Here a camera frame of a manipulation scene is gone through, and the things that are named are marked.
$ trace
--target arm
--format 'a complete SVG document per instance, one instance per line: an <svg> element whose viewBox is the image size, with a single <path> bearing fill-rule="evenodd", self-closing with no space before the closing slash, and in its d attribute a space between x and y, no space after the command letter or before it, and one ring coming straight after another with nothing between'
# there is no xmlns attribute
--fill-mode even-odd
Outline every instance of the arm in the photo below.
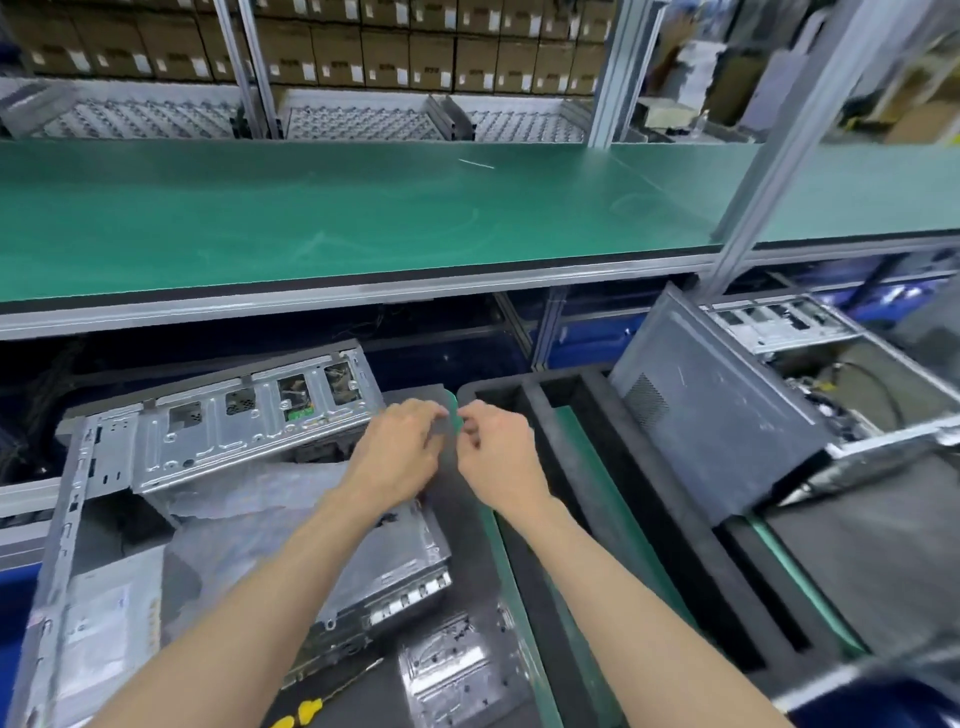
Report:
<svg viewBox="0 0 960 728"><path fill-rule="evenodd" d="M479 400L460 414L460 472L537 554L632 726L790 725L550 495L522 415Z"/></svg>
<svg viewBox="0 0 960 728"><path fill-rule="evenodd" d="M162 649L90 728L257 728L340 570L380 515L437 471L434 402L393 404L357 444L343 481L286 545Z"/></svg>

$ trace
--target green work surface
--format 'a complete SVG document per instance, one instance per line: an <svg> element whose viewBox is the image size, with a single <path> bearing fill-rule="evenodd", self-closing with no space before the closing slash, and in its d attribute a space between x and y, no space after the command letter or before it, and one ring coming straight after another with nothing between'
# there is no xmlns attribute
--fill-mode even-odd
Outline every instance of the green work surface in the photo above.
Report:
<svg viewBox="0 0 960 728"><path fill-rule="evenodd" d="M709 245L756 145L0 143L0 301ZM960 228L960 147L821 147L764 240Z"/></svg>

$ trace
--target hand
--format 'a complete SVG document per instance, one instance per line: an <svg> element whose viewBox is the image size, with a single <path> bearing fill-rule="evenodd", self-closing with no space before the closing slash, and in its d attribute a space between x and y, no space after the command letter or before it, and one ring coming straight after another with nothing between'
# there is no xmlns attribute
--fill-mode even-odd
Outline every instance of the hand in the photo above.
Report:
<svg viewBox="0 0 960 728"><path fill-rule="evenodd" d="M444 436L430 427L446 414L433 401L391 404L367 425L339 488L359 496L373 518L415 496L437 471Z"/></svg>
<svg viewBox="0 0 960 728"><path fill-rule="evenodd" d="M457 438L461 475L484 503L516 526L551 501L534 446L534 431L523 415L476 400L461 407Z"/></svg>

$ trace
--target screwdriver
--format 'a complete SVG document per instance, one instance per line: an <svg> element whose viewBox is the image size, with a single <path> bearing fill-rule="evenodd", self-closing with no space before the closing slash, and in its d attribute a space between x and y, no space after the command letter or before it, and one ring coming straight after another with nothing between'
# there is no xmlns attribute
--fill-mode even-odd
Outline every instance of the screwdriver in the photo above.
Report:
<svg viewBox="0 0 960 728"><path fill-rule="evenodd" d="M302 703L300 703L300 706L297 708L297 717L300 719L300 726L308 725L310 721L313 720L313 717L324 708L324 705L330 702L330 700L335 698L341 692L349 688L351 685L353 685L353 683L366 675L368 672L379 667L380 663L382 662L382 657L374 660L326 697L318 697L316 700L304 700ZM271 728L294 728L296 725L297 721L293 716L284 716L274 723Z"/></svg>

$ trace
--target wire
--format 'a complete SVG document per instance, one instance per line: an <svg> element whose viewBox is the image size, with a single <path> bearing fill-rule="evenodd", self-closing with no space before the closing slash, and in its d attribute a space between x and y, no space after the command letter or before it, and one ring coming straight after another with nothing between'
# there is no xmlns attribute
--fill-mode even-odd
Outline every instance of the wire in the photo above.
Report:
<svg viewBox="0 0 960 728"><path fill-rule="evenodd" d="M856 364L852 361L838 361L831 368L830 383L833 384L833 386L836 386L837 379L840 378L840 370L844 367L856 369L860 374L864 375L868 379L871 379L876 386L879 387L880 391L883 393L883 397L887 400L887 404L890 406L890 412L894 416L894 424L897 426L897 429L904 429L906 427L906 418L903 416L903 410L900 407L900 403L897 401L897 398L894 397L894 393L890 391L890 387L887 386L883 379L871 372L865 366Z"/></svg>

